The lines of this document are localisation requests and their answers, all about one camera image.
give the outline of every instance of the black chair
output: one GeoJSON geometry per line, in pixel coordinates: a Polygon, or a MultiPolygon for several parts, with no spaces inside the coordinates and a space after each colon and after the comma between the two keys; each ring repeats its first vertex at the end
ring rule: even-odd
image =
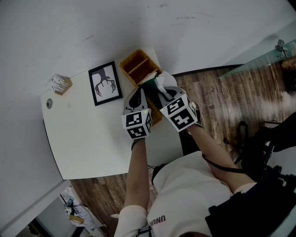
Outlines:
{"type": "Polygon", "coordinates": [[[267,163],[272,152],[296,146],[296,112],[275,128],[260,127],[252,138],[249,138],[248,125],[242,121],[241,126],[245,128],[244,146],[232,144],[227,139],[224,143],[241,150],[235,164],[241,161],[245,173],[258,182],[271,170],[267,163]]]}

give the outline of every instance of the glass panel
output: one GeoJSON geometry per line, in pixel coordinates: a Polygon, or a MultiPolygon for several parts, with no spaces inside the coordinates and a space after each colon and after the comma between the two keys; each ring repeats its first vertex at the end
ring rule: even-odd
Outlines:
{"type": "MultiPolygon", "coordinates": [[[[296,56],[296,40],[293,40],[284,45],[288,50],[286,51],[287,57],[296,56]]],[[[240,67],[220,76],[219,78],[227,78],[228,76],[238,75],[244,71],[251,71],[254,69],[259,69],[263,67],[269,67],[273,63],[280,62],[285,59],[285,55],[282,52],[278,52],[275,49],[244,64],[240,67]]]]}

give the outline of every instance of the black picture frame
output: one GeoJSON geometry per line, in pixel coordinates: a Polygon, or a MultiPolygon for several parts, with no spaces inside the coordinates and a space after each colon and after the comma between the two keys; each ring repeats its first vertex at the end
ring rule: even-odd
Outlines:
{"type": "Polygon", "coordinates": [[[104,103],[107,103],[107,102],[110,102],[110,101],[113,101],[113,100],[117,100],[117,99],[120,99],[120,98],[123,97],[122,92],[121,92],[121,88],[120,88],[120,84],[119,84],[119,81],[118,81],[118,76],[117,76],[114,61],[106,63],[106,64],[104,64],[102,66],[99,66],[99,67],[96,67],[94,69],[89,70],[88,71],[88,76],[89,76],[89,80],[90,80],[90,83],[91,83],[92,97],[93,97],[93,101],[94,101],[95,106],[98,106],[98,105],[101,105],[101,104],[104,104],[104,103]],[[113,69],[113,74],[114,74],[115,82],[116,82],[116,85],[117,85],[118,96],[108,98],[108,99],[105,99],[103,101],[97,101],[96,91],[95,91],[95,87],[93,85],[93,73],[100,70],[100,69],[103,69],[103,68],[105,68],[107,66],[110,66],[110,65],[112,66],[112,69],[113,69]]]}

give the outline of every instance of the antler drawing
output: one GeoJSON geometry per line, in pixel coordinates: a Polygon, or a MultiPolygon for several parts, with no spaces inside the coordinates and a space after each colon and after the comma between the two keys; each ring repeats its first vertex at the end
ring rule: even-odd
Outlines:
{"type": "Polygon", "coordinates": [[[104,87],[103,81],[106,81],[107,84],[108,84],[109,81],[111,82],[111,86],[110,87],[112,88],[112,93],[113,93],[113,91],[115,91],[115,89],[116,89],[115,81],[114,80],[109,80],[110,77],[106,76],[106,73],[105,73],[105,70],[104,69],[98,70],[98,74],[101,76],[101,81],[95,87],[95,90],[96,90],[97,94],[99,96],[102,96],[102,94],[101,94],[101,92],[99,90],[99,85],[102,84],[102,86],[104,87]]]}

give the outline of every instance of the wicker basket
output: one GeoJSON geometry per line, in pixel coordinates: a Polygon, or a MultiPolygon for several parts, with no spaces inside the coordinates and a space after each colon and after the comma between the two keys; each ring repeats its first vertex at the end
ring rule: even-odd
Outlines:
{"type": "MultiPolygon", "coordinates": [[[[162,73],[160,67],[143,50],[133,52],[120,63],[119,67],[136,88],[139,88],[141,81],[148,74],[153,72],[162,73]]],[[[151,109],[152,126],[154,126],[162,120],[162,114],[149,98],[146,97],[146,99],[148,108],[151,109]]]]}

